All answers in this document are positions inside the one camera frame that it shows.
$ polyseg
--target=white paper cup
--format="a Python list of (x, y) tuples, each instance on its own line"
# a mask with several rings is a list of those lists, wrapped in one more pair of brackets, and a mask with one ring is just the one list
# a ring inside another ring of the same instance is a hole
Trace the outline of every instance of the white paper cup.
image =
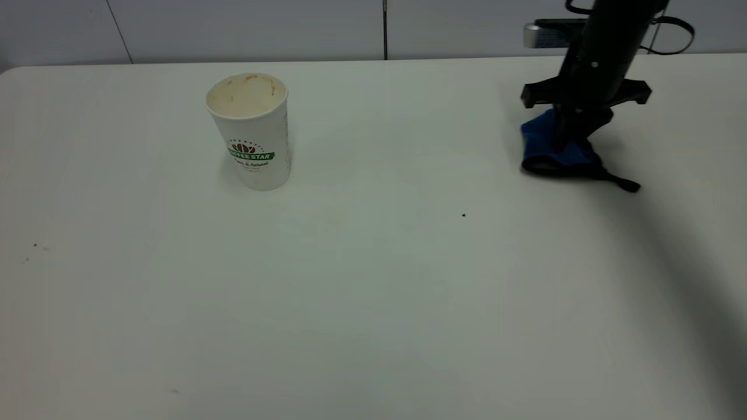
[(288, 89), (271, 75), (242, 73), (217, 82), (205, 98), (244, 184), (278, 188), (291, 173)]

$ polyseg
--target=cup rim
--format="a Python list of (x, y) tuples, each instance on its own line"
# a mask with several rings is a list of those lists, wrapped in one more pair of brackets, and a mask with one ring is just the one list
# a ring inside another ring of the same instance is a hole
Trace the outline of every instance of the cup rim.
[[(267, 111), (265, 111), (265, 112), (263, 112), (261, 114), (252, 115), (250, 117), (229, 117), (229, 116), (226, 116), (226, 115), (218, 114), (217, 112), (213, 111), (212, 108), (210, 108), (210, 105), (208, 105), (208, 95), (210, 94), (210, 92), (218, 84), (220, 84), (220, 82), (222, 82), (222, 81), (224, 81), (224, 80), (226, 80), (228, 78), (231, 78), (231, 77), (236, 77), (238, 75), (258, 75), (258, 76), (265, 75), (267, 77), (274, 78), (275, 80), (277, 80), (280, 83), (282, 83), (283, 87), (285, 88), (285, 96), (283, 96), (282, 101), (280, 101), (280, 103), (278, 103), (278, 105), (273, 106), (272, 108), (268, 109)], [(235, 74), (232, 74), (232, 75), (228, 75), (228, 76), (222, 77), (220, 80), (218, 80), (215, 83), (213, 83), (213, 85), (210, 87), (210, 89), (208, 89), (208, 92), (205, 94), (205, 107), (208, 109), (208, 112), (210, 112), (210, 114), (212, 114), (213, 117), (217, 117), (217, 118), (220, 118), (221, 120), (229, 120), (229, 121), (258, 120), (258, 119), (260, 119), (262, 117), (266, 117), (267, 115), (270, 115), (273, 112), (275, 112), (275, 110), (277, 108), (280, 108), (280, 105), (283, 105), (286, 101), (288, 101), (288, 86), (285, 84), (285, 82), (283, 80), (280, 80), (280, 78), (278, 78), (278, 77), (276, 77), (274, 75), (270, 75), (270, 74), (267, 74), (267, 73), (259, 73), (259, 72), (240, 72), (240, 73), (235, 73)]]

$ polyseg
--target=cup logo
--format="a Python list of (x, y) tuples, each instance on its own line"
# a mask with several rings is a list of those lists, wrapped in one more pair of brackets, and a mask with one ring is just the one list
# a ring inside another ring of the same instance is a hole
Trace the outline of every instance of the cup logo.
[(231, 139), (229, 152), (233, 157), (247, 161), (269, 161), (275, 157), (275, 152), (265, 152), (262, 146), (246, 140)]

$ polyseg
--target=blue fabric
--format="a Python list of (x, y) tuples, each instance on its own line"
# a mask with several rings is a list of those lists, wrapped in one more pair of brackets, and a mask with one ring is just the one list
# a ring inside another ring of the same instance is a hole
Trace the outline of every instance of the blue fabric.
[(561, 153), (553, 151), (553, 121), (555, 110), (549, 109), (544, 114), (521, 124), (524, 136), (524, 160), (533, 156), (549, 156), (557, 163), (569, 167), (575, 164), (590, 164), (594, 161), (594, 152), (581, 149), (575, 141), (565, 146)]
[(641, 188), (637, 182), (623, 179), (607, 172), (602, 166), (602, 160), (594, 153), (592, 145), (582, 139), (585, 147), (578, 146), (576, 141), (569, 141), (560, 153), (553, 151), (553, 125), (555, 110), (544, 114), (521, 125), (524, 137), (524, 170), (540, 176), (551, 178), (583, 176), (591, 179), (603, 179), (615, 182), (620, 188), (636, 192)]

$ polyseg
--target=table surface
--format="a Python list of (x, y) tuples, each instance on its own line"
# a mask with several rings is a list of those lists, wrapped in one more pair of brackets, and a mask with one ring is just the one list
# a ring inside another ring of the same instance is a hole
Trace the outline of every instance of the table surface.
[[(636, 59), (592, 142), (638, 194), (519, 170), (561, 59), (6, 72), (0, 417), (744, 419), (747, 55)], [(244, 71), (275, 191), (204, 106)]]

